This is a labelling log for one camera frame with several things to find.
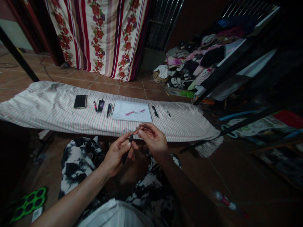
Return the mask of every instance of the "black and white pants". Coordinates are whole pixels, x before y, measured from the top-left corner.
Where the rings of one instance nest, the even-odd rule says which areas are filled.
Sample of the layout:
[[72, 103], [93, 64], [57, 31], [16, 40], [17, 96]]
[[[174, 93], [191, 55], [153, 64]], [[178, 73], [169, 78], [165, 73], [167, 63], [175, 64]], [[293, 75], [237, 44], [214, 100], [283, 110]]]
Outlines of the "black and white pants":
[[[181, 168], [178, 157], [171, 154], [174, 162]], [[176, 215], [178, 198], [168, 182], [160, 165], [152, 156], [147, 175], [143, 177], [126, 199], [151, 220], [156, 217], [165, 226], [171, 226]], [[98, 143], [98, 137], [78, 138], [72, 140], [64, 149], [61, 166], [62, 181], [59, 199], [73, 190], [89, 174], [91, 174], [104, 160], [103, 150]], [[77, 224], [108, 201], [105, 188], [89, 204], [79, 217]]]

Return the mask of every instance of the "cardboard box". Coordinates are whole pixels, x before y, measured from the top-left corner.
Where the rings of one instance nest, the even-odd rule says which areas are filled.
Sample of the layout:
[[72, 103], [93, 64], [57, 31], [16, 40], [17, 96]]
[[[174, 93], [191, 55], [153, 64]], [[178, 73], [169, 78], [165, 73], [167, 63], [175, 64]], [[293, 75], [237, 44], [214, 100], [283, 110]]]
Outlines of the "cardboard box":
[[152, 74], [152, 78], [153, 78], [154, 82], [156, 82], [158, 84], [165, 84], [169, 77], [162, 79], [159, 77], [159, 71], [155, 71]]

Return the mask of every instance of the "plastic bottle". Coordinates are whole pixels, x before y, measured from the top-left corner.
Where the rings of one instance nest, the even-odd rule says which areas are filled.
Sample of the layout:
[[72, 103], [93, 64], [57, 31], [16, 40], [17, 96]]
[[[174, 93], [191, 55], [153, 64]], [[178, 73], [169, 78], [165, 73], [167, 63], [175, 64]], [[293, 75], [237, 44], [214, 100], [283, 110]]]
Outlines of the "plastic bottle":
[[219, 191], [213, 191], [213, 196], [220, 202], [224, 203], [227, 207], [232, 209], [233, 211], [236, 211], [238, 214], [245, 218], [249, 218], [249, 215], [243, 211], [239, 206], [237, 206], [234, 202], [231, 202], [225, 195], [223, 195]]

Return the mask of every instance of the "floral curtain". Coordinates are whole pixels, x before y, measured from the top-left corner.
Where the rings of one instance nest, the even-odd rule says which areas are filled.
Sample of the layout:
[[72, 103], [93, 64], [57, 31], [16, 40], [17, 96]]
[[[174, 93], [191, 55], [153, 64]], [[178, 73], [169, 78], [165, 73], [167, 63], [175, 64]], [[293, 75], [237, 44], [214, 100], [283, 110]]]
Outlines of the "floral curtain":
[[150, 0], [46, 3], [70, 66], [124, 82], [134, 79]]

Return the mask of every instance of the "striped ironing board cover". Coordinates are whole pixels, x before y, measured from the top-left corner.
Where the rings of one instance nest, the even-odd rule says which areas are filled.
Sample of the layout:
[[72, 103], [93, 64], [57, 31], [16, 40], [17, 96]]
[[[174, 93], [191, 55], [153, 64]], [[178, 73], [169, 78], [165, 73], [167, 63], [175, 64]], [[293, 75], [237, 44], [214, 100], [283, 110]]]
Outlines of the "striped ironing board cover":
[[[86, 108], [73, 108], [76, 95], [88, 95]], [[100, 99], [105, 100], [104, 108], [101, 114], [96, 114], [93, 101], [98, 103]], [[51, 81], [32, 83], [14, 98], [0, 103], [0, 119], [28, 128], [119, 137], [133, 131], [141, 122], [106, 119], [108, 103], [114, 104], [115, 100], [149, 104], [153, 124], [165, 133], [168, 142], [211, 140], [220, 133], [197, 106], [189, 103], [129, 98]], [[159, 118], [155, 116], [152, 105]], [[196, 150], [203, 157], [208, 157], [222, 141], [222, 137], [217, 138], [196, 147]]]

